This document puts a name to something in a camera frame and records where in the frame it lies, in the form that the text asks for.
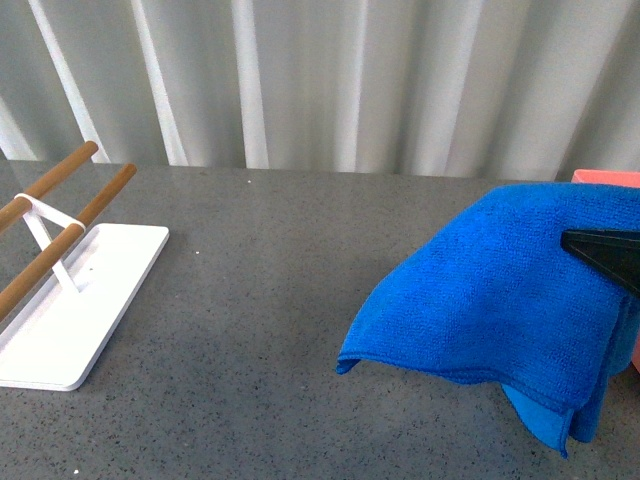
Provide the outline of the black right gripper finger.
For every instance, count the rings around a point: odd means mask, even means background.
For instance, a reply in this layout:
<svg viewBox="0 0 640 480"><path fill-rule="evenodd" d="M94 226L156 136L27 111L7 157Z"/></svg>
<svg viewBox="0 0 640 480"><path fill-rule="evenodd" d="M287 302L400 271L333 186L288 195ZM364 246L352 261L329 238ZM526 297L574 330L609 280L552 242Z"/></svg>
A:
<svg viewBox="0 0 640 480"><path fill-rule="evenodd" d="M569 229L561 234L564 251L639 296L639 231Z"/></svg>

